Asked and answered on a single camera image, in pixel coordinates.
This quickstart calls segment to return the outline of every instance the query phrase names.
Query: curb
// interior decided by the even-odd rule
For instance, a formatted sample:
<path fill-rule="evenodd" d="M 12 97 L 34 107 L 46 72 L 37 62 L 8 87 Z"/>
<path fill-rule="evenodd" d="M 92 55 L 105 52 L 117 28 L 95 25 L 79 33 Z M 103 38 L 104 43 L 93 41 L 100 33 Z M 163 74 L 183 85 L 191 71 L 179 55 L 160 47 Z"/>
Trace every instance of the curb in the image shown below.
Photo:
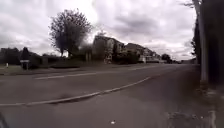
<path fill-rule="evenodd" d="M 117 66 L 111 66 L 111 67 L 105 67 L 105 68 L 120 68 L 120 67 L 131 67 L 135 66 L 133 64 L 130 65 L 117 65 Z M 98 67 L 83 67 L 83 68 L 76 68 L 74 70 L 64 70 L 64 71 L 51 71 L 51 72 L 24 72 L 24 73 L 0 73 L 0 76 L 18 76 L 18 75 L 36 75 L 36 74 L 50 74 L 50 73 L 65 73 L 65 72 L 75 72 L 75 71 L 86 71 L 88 69 L 85 68 L 98 68 Z"/>

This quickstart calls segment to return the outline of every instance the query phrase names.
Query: road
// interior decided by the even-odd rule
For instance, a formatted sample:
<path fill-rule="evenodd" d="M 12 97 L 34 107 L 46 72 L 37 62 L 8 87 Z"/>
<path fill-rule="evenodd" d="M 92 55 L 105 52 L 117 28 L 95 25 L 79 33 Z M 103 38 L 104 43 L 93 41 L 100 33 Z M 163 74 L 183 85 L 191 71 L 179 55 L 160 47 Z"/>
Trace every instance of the road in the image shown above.
<path fill-rule="evenodd" d="M 198 79 L 192 65 L 165 64 L 5 76 L 0 79 L 0 105 L 125 88 L 79 102 L 0 106 L 0 111 L 10 128 L 209 127 L 210 106 L 194 95 Z"/>

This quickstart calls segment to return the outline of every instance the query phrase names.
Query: house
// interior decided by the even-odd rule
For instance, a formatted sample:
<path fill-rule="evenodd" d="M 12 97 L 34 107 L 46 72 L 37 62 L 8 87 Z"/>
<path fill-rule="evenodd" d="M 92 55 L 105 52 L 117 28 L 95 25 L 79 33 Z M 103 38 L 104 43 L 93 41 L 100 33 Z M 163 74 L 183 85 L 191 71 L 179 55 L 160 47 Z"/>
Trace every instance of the house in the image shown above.
<path fill-rule="evenodd" d="M 111 63 L 115 45 L 116 52 L 118 54 L 122 53 L 124 44 L 120 41 L 106 36 L 96 36 L 93 42 L 93 55 L 95 55 L 98 60 L 104 60 L 105 63 Z"/>

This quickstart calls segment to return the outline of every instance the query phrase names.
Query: road marking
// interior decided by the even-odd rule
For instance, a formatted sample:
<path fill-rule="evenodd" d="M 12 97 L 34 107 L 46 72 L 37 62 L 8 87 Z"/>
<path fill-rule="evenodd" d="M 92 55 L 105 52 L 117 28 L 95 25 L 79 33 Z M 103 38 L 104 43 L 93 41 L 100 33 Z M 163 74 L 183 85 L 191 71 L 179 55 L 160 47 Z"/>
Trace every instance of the road marking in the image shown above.
<path fill-rule="evenodd" d="M 114 72 L 114 71 L 108 71 L 108 72 L 92 72 L 92 73 L 81 73 L 81 74 L 73 74 L 73 75 L 38 77 L 38 78 L 35 78 L 35 79 L 36 80 L 46 80 L 46 79 L 56 79 L 56 78 L 75 77 L 75 76 L 98 75 L 98 74 L 106 74 L 106 73 L 116 73 L 116 72 Z"/>
<path fill-rule="evenodd" d="M 138 67 L 138 68 L 131 68 L 131 69 L 128 69 L 128 70 L 129 71 L 135 71 L 135 70 L 139 70 L 139 69 L 154 68 L 154 67 L 158 67 L 158 66 L 144 66 L 144 67 Z"/>
<path fill-rule="evenodd" d="M 131 68 L 128 69 L 129 71 L 135 71 L 139 69 L 146 69 L 146 68 L 154 68 L 158 66 L 144 66 L 138 68 Z M 47 77 L 38 77 L 35 78 L 36 80 L 47 80 L 47 79 L 57 79 L 57 78 L 65 78 L 65 77 L 77 77 L 77 76 L 89 76 L 89 75 L 98 75 L 98 74 L 109 74 L 109 73 L 119 73 L 121 71 L 105 71 L 105 72 L 92 72 L 92 73 L 81 73 L 81 74 L 73 74 L 73 75 L 59 75 L 59 76 L 47 76 Z"/>
<path fill-rule="evenodd" d="M 113 88 L 113 89 L 108 89 L 104 91 L 99 91 L 99 92 L 94 92 L 86 95 L 81 95 L 81 96 L 74 96 L 74 97 L 69 97 L 69 98 L 64 98 L 64 99 L 57 99 L 57 100 L 47 100 L 47 101 L 37 101 L 37 102 L 29 102 L 29 103 L 13 103 L 13 104 L 0 104 L 0 107 L 29 107 L 29 106 L 36 106 L 36 105 L 44 105 L 44 104 L 62 104 L 62 103 L 74 103 L 74 102 L 79 102 L 79 101 L 84 101 L 90 98 L 93 98 L 95 96 L 99 95 L 105 95 L 109 94 L 112 92 L 120 91 L 132 86 L 136 86 L 152 77 L 147 77 L 145 79 L 139 80 L 135 83 L 127 84 L 118 88 Z"/>

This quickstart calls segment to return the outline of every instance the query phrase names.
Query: sky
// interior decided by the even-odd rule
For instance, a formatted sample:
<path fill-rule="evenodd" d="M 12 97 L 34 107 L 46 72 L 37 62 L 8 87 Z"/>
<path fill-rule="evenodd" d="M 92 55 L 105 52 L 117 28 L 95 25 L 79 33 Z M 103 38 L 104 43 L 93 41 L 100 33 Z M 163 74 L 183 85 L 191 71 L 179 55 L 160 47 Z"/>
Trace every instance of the sky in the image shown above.
<path fill-rule="evenodd" d="M 51 47 L 51 17 L 64 9 L 79 9 L 96 32 L 121 42 L 137 43 L 168 53 L 173 59 L 192 58 L 189 41 L 193 37 L 194 9 L 186 0 L 0 0 L 0 48 L 24 46 L 31 51 L 55 52 Z"/>

